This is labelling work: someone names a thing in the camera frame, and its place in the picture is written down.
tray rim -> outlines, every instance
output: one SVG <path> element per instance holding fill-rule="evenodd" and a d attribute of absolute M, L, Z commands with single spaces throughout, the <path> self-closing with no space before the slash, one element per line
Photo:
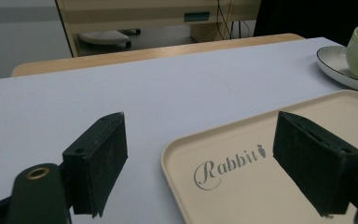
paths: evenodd
<path fill-rule="evenodd" d="M 246 117 L 246 118 L 243 118 L 243 119 L 237 119 L 237 120 L 234 120 L 234 121 L 231 121 L 231 122 L 228 122 L 228 123 L 225 123 L 225 124 L 221 124 L 221 125 L 217 125 L 217 126 L 214 126 L 212 128 L 208 128 L 208 129 L 205 129 L 205 130 L 202 130 L 202 131 L 198 131 L 198 132 L 194 132 L 194 133 L 191 133 L 191 134 L 187 134 L 187 135 L 184 135 L 182 137 L 178 137 L 178 138 L 175 138 L 173 139 L 171 142 L 169 142 L 166 147 L 163 149 L 162 153 L 161 153 L 161 157 L 160 157 L 160 165 L 161 165 L 161 168 L 162 168 L 162 171 L 164 173 L 164 176 L 165 176 L 165 179 L 167 181 L 167 184 L 168 184 L 168 187 L 170 188 L 170 191 L 173 195 L 173 198 L 175 199 L 175 203 L 176 205 L 179 207 L 179 210 L 181 212 L 181 215 L 182 215 L 182 218 L 185 220 L 185 223 L 190 223 L 190 220 L 189 220 L 189 217 L 186 215 L 186 210 L 184 208 L 184 206 L 179 203 L 179 196 L 178 194 L 173 190 L 172 186 L 173 186 L 173 183 L 172 183 L 172 178 L 171 176 L 169 175 L 169 172 L 168 172 L 168 169 L 167 167 L 165 166 L 165 158 L 166 158 L 166 154 L 169 153 L 169 150 L 171 149 L 171 146 L 173 144 L 175 144 L 176 142 L 180 141 L 180 140 L 184 140 L 188 137 L 192 137 L 194 135 L 198 135 L 198 134 L 203 134 L 203 133 L 207 133 L 207 132 L 210 132 L 212 130 L 215 130 L 215 129 L 220 129 L 220 128 L 224 128 L 224 127 L 227 127 L 227 126 L 230 126 L 232 124 L 235 124 L 237 122 L 241 122 L 241 121 L 246 121 L 248 119 L 256 119 L 257 117 L 263 117 L 263 116 L 266 116 L 267 114 L 269 113 L 272 113 L 272 112 L 275 112 L 275 111 L 279 111 L 279 110 L 284 110 L 285 108 L 289 108 L 289 107 L 293 107 L 293 106 L 296 106 L 296 105 L 302 105 L 302 104 L 306 104 L 306 103 L 311 103 L 312 101 L 319 101 L 319 100 L 322 100 L 322 99 L 325 99 L 325 98 L 334 98 L 334 97 L 339 97 L 339 96 L 357 96 L 358 97 L 358 91 L 354 91 L 354 90 L 340 90 L 340 91 L 335 91 L 335 92 L 332 92 L 332 93 L 328 93 L 326 95 L 322 95 L 322 96 L 318 96 L 318 97 L 312 97 L 312 98 L 309 98 L 308 100 L 303 100 L 303 101 L 300 101 L 298 103 L 294 103 L 294 104 L 291 104 L 291 105 L 285 105 L 285 106 L 281 106 L 281 107 L 278 107 L 276 109 L 272 109 L 270 111 L 267 111 L 267 112 L 263 112 L 263 113 L 260 113 L 260 114 L 257 114 L 257 115 L 253 115 L 253 116 L 250 116 L 250 117 Z"/>

tray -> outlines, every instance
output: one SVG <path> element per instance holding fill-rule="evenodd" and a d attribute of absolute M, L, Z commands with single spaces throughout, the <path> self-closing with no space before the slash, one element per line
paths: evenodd
<path fill-rule="evenodd" d="M 177 139 L 164 149 L 161 165 L 186 223 L 353 223 L 352 205 L 346 215 L 320 217 L 273 159 L 280 110 L 311 119 L 358 148 L 357 91 Z"/>

wooden table edge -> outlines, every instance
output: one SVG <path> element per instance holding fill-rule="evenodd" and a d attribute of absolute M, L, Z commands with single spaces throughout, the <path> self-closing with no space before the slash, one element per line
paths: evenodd
<path fill-rule="evenodd" d="M 171 57 L 189 53 L 206 52 L 218 49 L 234 49 L 304 39 L 300 35 L 282 34 L 221 40 L 155 49 L 139 49 L 125 52 L 108 53 L 77 58 L 23 63 L 13 69 L 12 77 L 23 77 L 79 68 L 88 68 L 115 63 L 128 63 L 148 59 Z"/>

saucer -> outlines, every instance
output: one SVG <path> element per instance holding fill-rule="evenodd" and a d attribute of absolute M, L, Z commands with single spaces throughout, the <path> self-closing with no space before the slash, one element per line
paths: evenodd
<path fill-rule="evenodd" d="M 347 48 L 330 46 L 318 49 L 318 65 L 335 81 L 358 90 L 358 77 L 347 64 Z"/>

white table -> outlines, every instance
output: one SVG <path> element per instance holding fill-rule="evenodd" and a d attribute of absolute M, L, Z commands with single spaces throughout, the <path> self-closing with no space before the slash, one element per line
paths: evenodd
<path fill-rule="evenodd" d="M 62 152 L 98 118 L 123 111 L 129 159 L 102 218 L 183 223 L 160 167 L 172 140 L 347 89 L 316 63 L 314 38 L 0 80 L 0 200 L 15 176 Z"/>

